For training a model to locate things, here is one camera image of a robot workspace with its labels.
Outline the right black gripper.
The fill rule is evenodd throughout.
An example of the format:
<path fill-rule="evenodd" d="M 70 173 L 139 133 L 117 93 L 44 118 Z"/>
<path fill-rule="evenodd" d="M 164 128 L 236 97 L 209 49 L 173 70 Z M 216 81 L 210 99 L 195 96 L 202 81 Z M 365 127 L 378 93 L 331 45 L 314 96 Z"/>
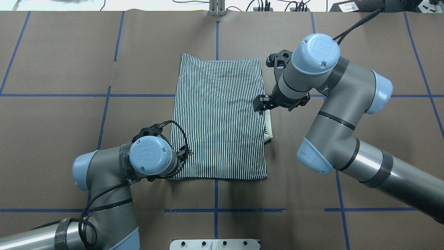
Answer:
<path fill-rule="evenodd" d="M 309 93 L 306 93 L 304 97 L 298 99 L 292 99 L 285 96 L 279 87 L 274 87 L 271 95 L 257 95 L 253 100 L 254 112 L 260 112 L 262 114 L 266 110 L 274 109 L 276 107 L 287 108 L 288 111 L 292 111 L 298 106 L 305 106 L 310 100 Z"/>

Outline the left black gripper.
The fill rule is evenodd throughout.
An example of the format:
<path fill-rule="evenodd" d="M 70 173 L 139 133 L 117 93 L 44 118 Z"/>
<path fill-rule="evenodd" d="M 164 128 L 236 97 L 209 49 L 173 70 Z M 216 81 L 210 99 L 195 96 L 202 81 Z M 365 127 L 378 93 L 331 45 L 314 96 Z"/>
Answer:
<path fill-rule="evenodd" d="M 187 159 L 190 155 L 192 155 L 193 152 L 190 149 L 189 146 L 182 146 L 177 152 L 176 152 L 176 156 L 177 156 L 177 163 L 176 165 L 184 165 L 187 162 Z"/>

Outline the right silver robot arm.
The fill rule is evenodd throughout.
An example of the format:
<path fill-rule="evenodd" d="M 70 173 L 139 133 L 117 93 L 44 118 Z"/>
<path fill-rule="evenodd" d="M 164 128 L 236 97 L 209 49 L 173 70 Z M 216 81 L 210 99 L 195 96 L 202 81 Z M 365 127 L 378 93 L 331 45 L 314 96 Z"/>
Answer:
<path fill-rule="evenodd" d="M 276 84 L 254 99 L 255 112 L 305 106 L 311 90 L 326 98 L 298 149 L 303 165 L 325 175 L 343 172 L 443 223 L 443 180 L 353 136 L 363 115 L 390 100 L 390 80 L 341 56 L 338 38 L 323 33 L 306 36 L 293 52 L 270 54 L 266 66 Z"/>

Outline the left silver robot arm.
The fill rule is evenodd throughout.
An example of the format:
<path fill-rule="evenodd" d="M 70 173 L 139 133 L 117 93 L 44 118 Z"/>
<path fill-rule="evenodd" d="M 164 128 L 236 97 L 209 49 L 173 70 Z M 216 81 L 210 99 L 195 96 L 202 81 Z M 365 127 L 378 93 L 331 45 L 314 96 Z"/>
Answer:
<path fill-rule="evenodd" d="M 81 155 L 73 163 L 76 185 L 91 199 L 70 217 L 1 238 L 2 250 L 139 250 L 140 236 L 130 185 L 170 178 L 191 154 L 188 142 L 174 150 L 161 137 Z"/>

